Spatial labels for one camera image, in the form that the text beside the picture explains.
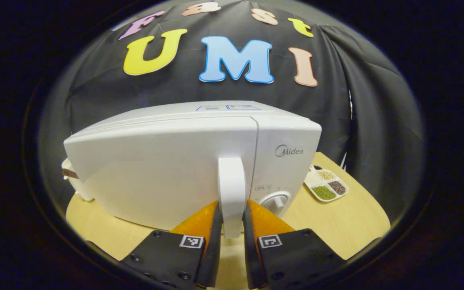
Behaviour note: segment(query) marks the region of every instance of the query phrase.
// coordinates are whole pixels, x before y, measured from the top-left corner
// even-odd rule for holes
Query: microwave control knob
[[[265,200],[261,205],[264,206],[266,209],[274,213],[274,215],[278,215],[282,209],[284,208],[284,204],[288,201],[288,197],[286,195],[276,195],[272,196]]]

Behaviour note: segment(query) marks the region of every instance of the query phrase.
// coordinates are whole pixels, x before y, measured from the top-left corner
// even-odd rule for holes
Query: yellow letter u
[[[152,60],[144,60],[143,55],[146,46],[155,38],[154,36],[143,37],[131,42],[127,46],[128,52],[123,64],[123,70],[129,75],[141,75],[167,66],[175,58],[180,37],[186,32],[187,29],[175,29],[160,35],[165,38],[164,47],[160,55]]]

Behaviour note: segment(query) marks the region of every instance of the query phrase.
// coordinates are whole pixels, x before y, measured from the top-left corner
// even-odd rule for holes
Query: sticker
[[[282,242],[280,241],[278,235],[259,237],[259,243],[261,244],[261,248],[263,249],[282,246]]]
[[[289,48],[289,51],[293,53],[296,61],[296,77],[295,81],[297,84],[303,86],[315,87],[318,85],[318,81],[313,76],[313,68],[311,66],[311,57],[313,55],[300,48]]]
[[[252,83],[271,84],[273,76],[269,73],[268,53],[271,43],[262,40],[250,40],[243,50],[237,48],[224,36],[207,36],[201,39],[207,45],[205,71],[199,75],[201,81],[222,81],[225,73],[221,71],[221,63],[235,81],[241,77],[243,70],[249,65],[244,75]]]
[[[226,111],[228,110],[226,105],[210,105],[210,106],[200,106],[197,108],[197,111],[205,111],[205,112],[210,112],[210,111]]]
[[[267,185],[259,185],[257,187],[255,187],[255,191],[263,191],[265,189],[271,189],[271,184],[267,184]]]
[[[311,27],[307,24],[305,24],[302,20],[300,19],[295,19],[295,18],[288,18],[289,21],[293,22],[293,27],[298,31],[299,33],[302,33],[303,35],[307,37],[313,37],[314,35],[307,31],[308,29],[311,29]]]
[[[203,239],[204,237],[184,235],[184,237],[182,238],[182,242],[180,243],[180,246],[182,248],[199,249],[203,245]]]
[[[146,17],[143,17],[139,20],[134,21],[132,25],[130,26],[130,28],[123,35],[121,35],[121,37],[118,38],[118,40],[121,40],[125,37],[128,37],[132,34],[139,32],[143,26],[147,26],[150,22],[152,22],[155,16],[160,16],[162,14],[164,14],[164,11],[159,11],[157,13],[153,13],[152,15],[148,15]]]
[[[175,58],[180,37],[186,32],[187,29],[175,29],[166,31],[160,35],[165,38],[162,52],[158,57],[151,60],[144,60],[144,51],[148,43],[155,37],[147,36],[132,41],[127,45],[128,52],[125,56],[123,70],[129,75],[141,75],[160,70],[164,66],[167,66]]]
[[[275,15],[273,15],[273,13],[271,12],[264,11],[263,9],[258,9],[258,8],[252,9],[252,17],[255,20],[258,20],[260,22],[264,22],[267,24],[271,24],[271,25],[278,24],[278,21],[276,21],[275,19]]]
[[[127,24],[132,23],[135,19],[137,19],[137,17],[135,17],[135,16],[129,17],[127,20],[124,20],[124,21],[120,22],[119,24],[117,24],[116,26],[114,26],[113,28],[111,28],[110,31],[116,31],[119,28],[121,28],[121,27],[123,27],[123,26],[125,26]]]
[[[216,2],[205,2],[205,3],[189,6],[186,8],[186,11],[182,12],[182,16],[194,15],[194,14],[198,14],[201,12],[218,11],[219,9],[221,9],[221,7],[219,7],[218,5],[219,4]]]
[[[260,110],[252,105],[227,105],[229,110]]]

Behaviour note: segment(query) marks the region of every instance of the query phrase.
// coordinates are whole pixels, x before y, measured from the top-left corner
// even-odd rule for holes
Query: wooden table
[[[302,186],[282,220],[296,230],[312,229],[343,259],[348,259],[390,229],[388,216],[379,203],[357,181],[320,152],[313,165],[329,169],[343,180],[350,191],[342,198],[325,203]],[[97,244],[112,257],[122,260],[153,231],[109,215],[96,200],[84,201],[74,195],[66,219],[85,240]],[[246,290],[244,237],[221,237],[221,256],[216,288]]]

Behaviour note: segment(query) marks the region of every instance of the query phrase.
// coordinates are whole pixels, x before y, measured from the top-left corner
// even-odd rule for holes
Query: blue letter m
[[[251,40],[241,52],[224,36],[207,36],[201,42],[207,45],[205,71],[199,76],[201,81],[225,79],[225,73],[220,69],[223,61],[232,79],[239,79],[250,63],[250,70],[244,76],[247,81],[264,84],[273,82],[273,76],[269,74],[268,52],[272,47],[269,42]]]

